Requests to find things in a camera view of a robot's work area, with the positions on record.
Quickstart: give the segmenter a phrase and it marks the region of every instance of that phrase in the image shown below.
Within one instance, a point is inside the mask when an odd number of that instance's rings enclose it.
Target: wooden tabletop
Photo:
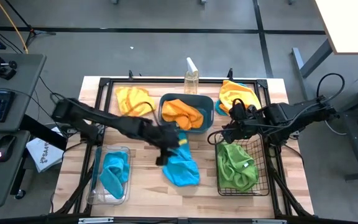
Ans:
[[[358,54],[358,0],[315,0],[335,54]]]
[[[100,77],[84,77],[79,100],[94,106]],[[267,79],[272,103],[288,102],[282,79]],[[138,86],[147,89],[158,106],[160,97],[166,93],[183,93],[181,83],[115,83],[117,86]],[[221,84],[200,84],[198,93],[207,95],[216,101]],[[111,97],[110,113],[121,114],[114,93]],[[230,196],[218,194],[216,186],[216,163],[214,146],[206,142],[209,133],[221,129],[229,118],[214,114],[214,124],[207,133],[189,134],[193,159],[200,170],[200,184],[192,187],[176,187],[163,175],[161,167],[155,165],[160,151],[147,143],[128,139],[117,130],[108,128],[104,145],[126,146],[131,150],[131,169],[129,198],[123,204],[112,207],[97,205],[92,207],[93,216],[115,217],[200,217],[200,218],[273,218],[271,195],[258,197]],[[68,147],[79,141],[78,136],[70,138]],[[298,149],[296,141],[288,145]],[[85,145],[73,148],[65,153],[62,169],[56,186],[53,203],[59,209],[73,193],[80,179]],[[301,159],[283,147],[282,160],[288,188],[310,213],[313,213],[305,171]],[[85,207],[89,189],[84,191],[82,208]],[[284,212],[282,194],[278,191],[280,208]]]

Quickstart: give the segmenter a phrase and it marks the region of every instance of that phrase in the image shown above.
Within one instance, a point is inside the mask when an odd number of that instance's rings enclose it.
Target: black wire basket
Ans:
[[[221,142],[223,136],[219,133],[215,136],[215,143]],[[250,139],[236,140],[232,144],[241,146],[245,152],[254,159],[254,165],[258,169],[259,181],[247,192],[241,192],[233,188],[222,188],[219,186],[218,162],[216,163],[216,178],[218,193],[222,196],[266,196],[269,194],[269,183],[265,165],[265,151],[262,137],[252,136]],[[218,161],[218,145],[215,145],[215,159]]]

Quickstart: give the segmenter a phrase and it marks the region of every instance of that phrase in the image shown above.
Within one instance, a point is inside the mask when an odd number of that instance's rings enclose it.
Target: blue cloth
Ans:
[[[186,139],[185,133],[179,133],[179,139]],[[170,182],[178,187],[198,185],[200,173],[197,163],[191,158],[189,143],[182,144],[177,149],[170,149],[176,155],[168,158],[168,163],[162,168],[162,172]]]
[[[244,85],[244,84],[242,84],[242,83],[237,83],[237,84],[247,87],[247,85]],[[225,112],[219,107],[220,104],[221,104],[221,100],[217,100],[217,102],[215,103],[215,110],[216,110],[216,112],[217,112],[218,114],[220,114],[220,115],[227,116],[227,113],[225,113]]]
[[[100,181],[104,188],[116,199],[124,196],[122,184],[128,181],[129,164],[126,152],[109,152],[103,161]]]

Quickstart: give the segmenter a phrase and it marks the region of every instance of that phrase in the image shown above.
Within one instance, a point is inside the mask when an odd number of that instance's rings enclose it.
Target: computer mouse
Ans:
[[[11,158],[16,136],[5,135],[0,139],[0,162],[6,162]]]

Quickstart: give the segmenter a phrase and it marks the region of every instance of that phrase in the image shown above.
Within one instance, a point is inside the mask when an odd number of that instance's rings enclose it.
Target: orange cloth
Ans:
[[[143,88],[118,87],[116,95],[121,114],[127,116],[142,116],[155,109],[154,100],[149,96],[149,91]]]
[[[176,121],[181,129],[189,130],[201,127],[204,116],[181,100],[171,100],[165,101],[162,105],[162,119],[168,122]]]
[[[229,110],[233,107],[233,101],[237,98],[244,102],[246,108],[248,108],[249,105],[254,105],[258,110],[261,109],[258,97],[252,89],[229,80],[224,80],[219,92],[219,99],[221,100],[219,108],[230,115]]]

